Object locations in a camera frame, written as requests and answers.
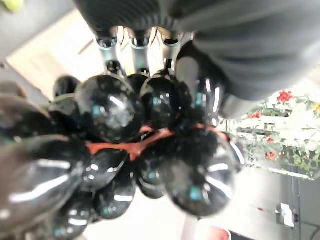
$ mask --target flower display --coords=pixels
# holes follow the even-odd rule
[[[279,93],[279,96],[276,98],[279,102],[289,102],[290,99],[293,99],[294,96],[292,95],[291,91],[282,91]]]
[[[274,160],[277,156],[274,152],[266,152],[265,154],[265,158],[268,160]]]
[[[261,112],[257,111],[248,116],[248,119],[259,119],[261,117]]]
[[[266,139],[266,142],[267,143],[273,143],[275,140],[273,139],[273,138],[271,138],[271,137],[268,137],[267,139]]]

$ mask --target red stem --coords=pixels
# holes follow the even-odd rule
[[[197,124],[196,128],[203,129],[205,126],[202,124]],[[228,137],[223,133],[218,131],[214,127],[207,127],[208,130],[214,132],[219,137],[223,138],[224,140],[228,140]],[[140,130],[140,133],[148,133],[153,132],[154,130],[148,126],[143,126]],[[129,153],[130,160],[134,161],[136,160],[141,153],[147,148],[147,146],[151,145],[152,143],[160,140],[165,139],[170,136],[173,136],[174,133],[171,132],[169,129],[161,129],[158,132],[156,132],[153,136],[147,138],[146,140],[138,143],[119,143],[119,144],[113,144],[113,143],[90,143],[87,144],[87,147],[89,148],[92,155],[95,155],[97,152],[103,149],[118,149],[123,150]]]

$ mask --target gray fabric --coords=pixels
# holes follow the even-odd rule
[[[159,0],[220,66],[238,98],[259,101],[320,60],[320,0]]]

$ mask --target black grape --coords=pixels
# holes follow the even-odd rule
[[[169,143],[173,137],[158,140],[148,146],[136,161],[137,185],[150,199],[159,199],[165,195],[165,188],[159,173],[163,161],[167,161],[168,151],[174,151]]]
[[[0,143],[56,134],[50,115],[16,96],[0,96]]]
[[[167,194],[188,214],[211,216],[226,207],[234,194],[233,156],[228,143],[205,129],[171,138],[159,174]]]
[[[23,99],[27,98],[25,90],[23,90],[14,81],[2,81],[0,82],[0,95],[16,96]]]
[[[90,153],[60,135],[0,148],[0,236],[29,227],[62,207],[80,186]]]
[[[152,185],[163,184],[158,169],[160,164],[167,160],[167,155],[163,153],[171,149],[168,145],[171,139],[172,137],[168,137],[154,142],[136,160],[136,171],[145,183]]]
[[[145,109],[146,124],[153,129],[168,128],[177,118],[180,101],[170,78],[160,75],[150,78],[144,83],[140,98]]]
[[[241,142],[239,142],[239,140],[228,133],[224,133],[225,135],[227,135],[227,137],[229,138],[228,142],[229,142],[229,146],[232,149],[232,154],[235,160],[235,170],[237,173],[241,172],[242,169],[244,168],[244,165],[246,164],[246,161],[248,159],[248,154],[245,152],[244,150],[244,146],[242,145]]]
[[[73,94],[80,83],[81,82],[73,76],[59,77],[53,86],[53,98],[55,99],[65,94]]]
[[[117,149],[103,149],[97,152],[90,166],[85,170],[82,191],[95,192],[107,186],[129,161],[126,151]]]
[[[136,184],[142,194],[149,199],[160,199],[165,195],[165,187],[163,184],[153,185],[146,183],[140,176],[137,177]]]
[[[88,79],[75,100],[85,127],[104,141],[129,142],[144,123],[144,108],[131,86],[115,75]]]
[[[107,187],[96,192],[93,206],[103,219],[117,219],[128,210],[135,194],[136,180],[128,163]]]
[[[175,77],[184,115],[194,123],[217,126],[228,79],[192,41],[177,56]]]
[[[133,90],[139,94],[145,81],[148,79],[148,75],[144,73],[136,73],[127,77],[127,81],[130,83]]]
[[[79,237],[93,220],[93,206],[90,195],[79,194],[59,211],[53,223],[56,240],[71,240]]]
[[[57,97],[50,103],[48,112],[66,134],[76,133],[83,128],[79,108],[73,94]]]

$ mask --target grape bunch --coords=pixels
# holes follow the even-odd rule
[[[178,60],[191,55],[202,57],[187,44]],[[191,75],[181,66],[83,83],[64,76],[46,107],[18,86],[0,93],[0,239],[44,223],[44,239],[74,239],[125,214],[137,187],[199,218],[224,209],[246,158],[216,129],[226,82],[207,64]]]

